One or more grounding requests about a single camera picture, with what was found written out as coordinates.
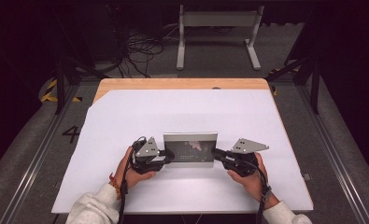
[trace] table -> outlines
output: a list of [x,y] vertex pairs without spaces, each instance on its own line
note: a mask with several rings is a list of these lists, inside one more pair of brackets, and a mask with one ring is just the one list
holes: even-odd
[[[216,87],[222,90],[211,90]],[[243,110],[236,110],[238,106],[243,106]],[[245,127],[238,130],[236,123]],[[169,132],[216,130],[217,147],[222,149],[229,149],[239,135],[267,143],[270,149],[262,155],[274,193],[292,210],[313,210],[265,80],[119,78],[100,83],[52,213],[67,213],[80,195],[97,191],[106,182],[104,174],[117,166],[118,159],[111,158],[121,158],[128,142],[138,137],[139,130],[147,137],[153,135],[162,149],[162,131],[167,129]],[[125,206],[125,214],[256,213],[257,210],[258,203],[232,181],[219,161],[215,161],[212,169],[164,167],[154,178],[131,189]]]

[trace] hand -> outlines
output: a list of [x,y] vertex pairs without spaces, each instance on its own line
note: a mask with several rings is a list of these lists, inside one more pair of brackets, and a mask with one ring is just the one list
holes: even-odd
[[[257,161],[259,163],[260,170],[263,171],[265,178],[268,180],[268,174],[266,173],[265,166],[263,165],[263,158],[261,157],[260,153],[255,153]],[[260,202],[262,199],[262,189],[263,189],[263,182],[261,180],[260,175],[258,172],[254,172],[253,175],[242,177],[237,174],[233,170],[229,170],[227,174],[237,183],[243,185],[243,188],[251,195],[257,202]],[[265,203],[265,209],[275,206],[279,203],[278,198],[272,194],[269,197],[269,200]]]
[[[126,162],[131,157],[131,155],[130,155],[131,151],[132,151],[132,147],[128,147],[128,149],[126,150],[125,156],[120,161],[120,164],[118,165],[117,171],[115,173],[115,179],[117,180],[118,186],[121,186],[123,172],[125,171]],[[155,171],[147,172],[143,175],[140,175],[136,171],[134,171],[133,169],[129,169],[126,172],[126,182],[128,184],[128,189],[134,187],[138,182],[140,182],[142,180],[148,180],[148,179],[152,178],[155,175],[156,175]]]

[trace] white table surface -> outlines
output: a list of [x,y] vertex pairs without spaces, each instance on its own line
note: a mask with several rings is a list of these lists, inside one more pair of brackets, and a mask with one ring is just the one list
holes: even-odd
[[[266,144],[269,184],[291,210],[313,203],[269,90],[110,91],[90,107],[52,213],[68,213],[86,192],[97,192],[140,136],[218,132],[217,148],[239,137]],[[125,214],[256,213],[258,203],[215,161],[213,168],[163,168],[129,190]]]

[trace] number 4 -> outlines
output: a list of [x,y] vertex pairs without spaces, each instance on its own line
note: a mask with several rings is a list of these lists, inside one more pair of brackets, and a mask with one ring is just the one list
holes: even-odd
[[62,133],[62,135],[71,135],[70,143],[73,143],[74,142],[74,138],[76,137],[76,135],[79,135],[79,133],[77,133],[77,130],[78,130],[78,127],[77,126],[73,126],[69,130],[67,130],[64,133]]

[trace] forearm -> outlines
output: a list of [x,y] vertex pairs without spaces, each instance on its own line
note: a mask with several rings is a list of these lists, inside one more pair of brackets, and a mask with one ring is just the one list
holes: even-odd
[[117,192],[109,184],[105,184],[96,194],[86,193],[73,205],[66,223],[117,223]]
[[269,224],[312,224],[312,221],[305,215],[295,215],[290,208],[272,194],[269,201],[265,203],[263,216]]

